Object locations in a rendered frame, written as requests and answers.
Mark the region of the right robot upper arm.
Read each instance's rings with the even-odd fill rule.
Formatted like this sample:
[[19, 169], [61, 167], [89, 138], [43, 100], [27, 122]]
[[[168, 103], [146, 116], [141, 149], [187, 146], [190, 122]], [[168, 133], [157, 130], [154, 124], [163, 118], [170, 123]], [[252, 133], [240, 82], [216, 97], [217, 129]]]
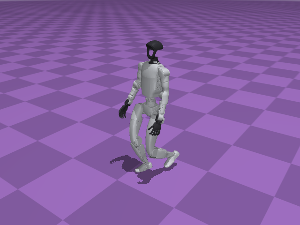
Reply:
[[142, 70], [142, 64], [144, 62], [139, 62], [138, 63], [138, 72], [137, 72], [137, 80], [134, 81], [133, 85], [136, 87], [136, 88], [141, 88], [141, 70]]

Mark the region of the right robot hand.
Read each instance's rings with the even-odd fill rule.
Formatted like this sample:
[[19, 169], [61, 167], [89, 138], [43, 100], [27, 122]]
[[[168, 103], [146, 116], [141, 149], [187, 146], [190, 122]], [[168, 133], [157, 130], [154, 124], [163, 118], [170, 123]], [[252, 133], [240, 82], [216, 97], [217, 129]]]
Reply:
[[128, 102], [129, 102], [129, 99], [127, 99], [126, 101], [125, 101], [125, 104], [119, 109], [119, 117], [120, 118], [126, 118], [126, 111], [127, 111], [127, 109], [128, 109], [128, 106], [130, 106], [129, 104], [128, 104]]

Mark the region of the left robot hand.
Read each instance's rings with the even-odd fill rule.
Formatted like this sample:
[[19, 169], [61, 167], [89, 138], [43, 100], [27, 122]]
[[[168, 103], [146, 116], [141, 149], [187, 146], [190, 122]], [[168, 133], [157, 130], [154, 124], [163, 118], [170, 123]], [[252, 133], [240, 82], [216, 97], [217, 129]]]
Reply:
[[148, 130], [150, 130], [151, 128], [153, 128], [152, 131], [151, 131], [151, 133], [149, 133], [150, 135], [153, 133], [152, 136], [153, 135], [156, 136], [156, 135], [160, 134], [161, 122], [163, 120], [162, 121], [158, 120], [158, 114], [157, 114], [155, 121], [156, 122], [148, 129]]

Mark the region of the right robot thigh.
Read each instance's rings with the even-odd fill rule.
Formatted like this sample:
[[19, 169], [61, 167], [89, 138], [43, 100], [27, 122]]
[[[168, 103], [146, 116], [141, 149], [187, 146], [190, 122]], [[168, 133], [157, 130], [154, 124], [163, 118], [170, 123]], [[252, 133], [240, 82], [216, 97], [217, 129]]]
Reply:
[[145, 114], [143, 103], [138, 103], [134, 106], [129, 125], [130, 141], [134, 146], [139, 146], [142, 143], [142, 138], [138, 136], [143, 120], [142, 114]]

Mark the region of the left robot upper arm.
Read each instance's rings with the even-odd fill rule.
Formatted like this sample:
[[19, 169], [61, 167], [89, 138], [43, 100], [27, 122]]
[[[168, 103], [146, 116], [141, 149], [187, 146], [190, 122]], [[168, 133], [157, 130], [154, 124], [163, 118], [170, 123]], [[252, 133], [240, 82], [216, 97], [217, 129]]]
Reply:
[[162, 94], [167, 92], [169, 94], [169, 69], [165, 67], [158, 67], [158, 76], [160, 77], [162, 91], [159, 93], [159, 97], [162, 99]]

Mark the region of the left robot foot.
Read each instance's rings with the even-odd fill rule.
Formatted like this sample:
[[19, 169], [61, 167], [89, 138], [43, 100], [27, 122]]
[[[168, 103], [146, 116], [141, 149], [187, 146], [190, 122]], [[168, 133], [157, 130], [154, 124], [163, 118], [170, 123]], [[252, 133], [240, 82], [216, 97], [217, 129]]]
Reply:
[[170, 166], [174, 163], [175, 159], [180, 155], [179, 152], [176, 151], [176, 150], [174, 150], [173, 153], [174, 153], [175, 155], [174, 155], [173, 157], [168, 157], [168, 159], [167, 159], [166, 162], [164, 163], [164, 167], [165, 167], [165, 168], [170, 167]]

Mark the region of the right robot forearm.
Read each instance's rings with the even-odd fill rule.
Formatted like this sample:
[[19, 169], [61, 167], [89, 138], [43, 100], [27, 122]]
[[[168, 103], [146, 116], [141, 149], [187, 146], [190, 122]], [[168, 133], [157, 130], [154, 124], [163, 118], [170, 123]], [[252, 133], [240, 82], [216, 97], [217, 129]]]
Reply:
[[[136, 88], [136, 87], [133, 85], [133, 86], [132, 86], [132, 89], [131, 89], [131, 92], [130, 92], [130, 94], [128, 95], [128, 98], [127, 98], [127, 99], [129, 99], [129, 102], [128, 102], [129, 105], [132, 104], [132, 102], [133, 102], [133, 100], [134, 100], [134, 98], [135, 98], [135, 96], [136, 96], [136, 94], [137, 94], [138, 91], [139, 91], [139, 89]], [[127, 99], [126, 99], [126, 100], [127, 100]]]

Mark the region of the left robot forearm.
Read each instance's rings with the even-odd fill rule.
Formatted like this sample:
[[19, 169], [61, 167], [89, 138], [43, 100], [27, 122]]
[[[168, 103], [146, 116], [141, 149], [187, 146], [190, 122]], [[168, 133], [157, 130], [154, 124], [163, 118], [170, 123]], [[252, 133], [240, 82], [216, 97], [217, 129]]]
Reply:
[[159, 101], [159, 109], [157, 110], [157, 114], [158, 114], [157, 120], [160, 120], [160, 121], [163, 120], [163, 117], [165, 114], [165, 108], [166, 108], [167, 104], [168, 104], [168, 93], [164, 92], [162, 94], [162, 100]]

